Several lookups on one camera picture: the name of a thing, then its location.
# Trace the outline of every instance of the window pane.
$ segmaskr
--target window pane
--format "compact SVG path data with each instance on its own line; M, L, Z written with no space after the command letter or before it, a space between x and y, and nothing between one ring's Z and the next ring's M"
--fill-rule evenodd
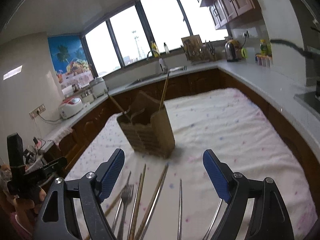
M199 34L201 41L219 41L228 36L228 31L215 30L212 16L207 7L200 7L197 0L180 0L186 12L194 35Z
M135 6L111 17L110 21L125 65L146 58L150 47Z
M160 52L164 52L164 42L172 50L182 45L181 38L190 36L177 0L141 0L141 3Z
M95 27L85 38L99 76L121 68L106 22Z

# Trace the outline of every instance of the cardboard box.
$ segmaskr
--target cardboard box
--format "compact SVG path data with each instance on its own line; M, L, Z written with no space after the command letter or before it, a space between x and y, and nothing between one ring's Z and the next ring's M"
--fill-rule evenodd
M174 136L165 106L139 91L126 114L117 118L132 148L141 153L169 158L175 147Z

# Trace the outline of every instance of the blue gripper pad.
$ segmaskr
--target blue gripper pad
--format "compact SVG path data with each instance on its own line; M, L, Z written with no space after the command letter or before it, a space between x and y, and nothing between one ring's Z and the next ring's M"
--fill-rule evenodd
M96 170L96 196L102 203L111 194L111 191L118 179L118 176L124 165L124 151L116 149L109 160L101 163Z
M231 195L229 192L228 181L221 172L219 166L214 160L213 156L220 163L218 158L214 155L212 150L206 150L203 153L203 165L210 177L210 180L219 196L219 198L223 199L226 203L229 203L231 200Z

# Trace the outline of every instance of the sink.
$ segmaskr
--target sink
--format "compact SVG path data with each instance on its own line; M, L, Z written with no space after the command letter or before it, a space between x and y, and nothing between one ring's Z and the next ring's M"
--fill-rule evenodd
M175 72L175 71L183 71L183 70L187 70L187 66L171 68L169 70L169 73L172 73L172 72ZM135 84L139 84L141 82L144 82L144 81L152 79L152 78L157 78L157 77L166 76L166 75L167 75L166 73L158 73L158 74L154 74L154 75L147 76L147 77L144 77L144 78L139 78L139 79L133 81L132 83L130 83L129 85L127 85L127 87L135 85Z

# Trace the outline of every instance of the window frame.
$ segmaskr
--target window frame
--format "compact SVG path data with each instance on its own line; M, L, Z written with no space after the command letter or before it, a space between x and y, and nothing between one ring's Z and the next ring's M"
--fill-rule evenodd
M192 32L192 29L191 29L191 26L190 26L190 23L189 23L189 20L188 20L188 17L185 13L185 10L182 6L182 3L180 0L177 0L177 3L179 5L179 8L181 10L181 13L184 17L184 22L186 23L187 25L187 28L188 28L188 31L189 31L189 34L190 36L193 35L193 32ZM92 69L92 74L94 77L98 77L98 73L95 69L95 66L94 66L94 63L93 63L93 60L92 60L92 57L91 57L91 54L90 54L90 50L89 50L89 47L88 47L88 44L87 44L87 41L86 41L86 38L85 38L85 35L87 33L89 33L91 30L93 30L95 27L97 27L99 24L101 24L102 22L106 22L107 24L107 27L108 27L108 30L109 30L109 34L110 34L110 37L111 37L111 41L113 43L113 46L115 48L115 52L116 52L116 55L118 57L118 60L119 60L119 63L120 63L120 69L118 70L121 70L121 69L127 69L129 67L132 67L134 66L136 63L138 62L141 62L141 61L145 61L145 59L142 59L142 60L139 60L139 61L136 61L136 62L133 62L131 64L128 64L128 65L125 65L124 64L124 60L122 58L122 54L121 54L121 51L120 51L120 48L119 48L119 45L118 45L118 42L116 40L116 36L113 32L113 28L112 28L112 24L111 24L111 21L110 21L110 18L113 17L114 15L126 10L127 8L129 7L132 7L132 6L135 6L136 10L137 10L137 14L138 14L138 17L140 19L140 22L141 22L141 25L142 25L142 28L144 30L144 33L146 35L146 38L147 38L147 41L148 41L148 44L149 44L149 47L150 47L150 50L151 50L151 41L154 41L154 37L153 37L153 33L151 31L151 28L150 28L150 25L149 25L149 22L148 22L148 19L147 19L147 16L145 14L145 11L143 9L143 6L141 4L141 0L133 0L129 3L126 3L124 4L123 6L117 8L116 10L110 12L110 13L107 13L105 14L100 20L94 22L93 24L91 24L90 26L88 26L81 34L80 34L80 40L81 40L81 43L82 43L82 46L84 48L84 52L87 56L87 59L89 61L89 63L91 64L91 69ZM231 31L230 31L230 28L228 26L228 24L226 24L226 29L228 31L228 35L230 36L231 34Z

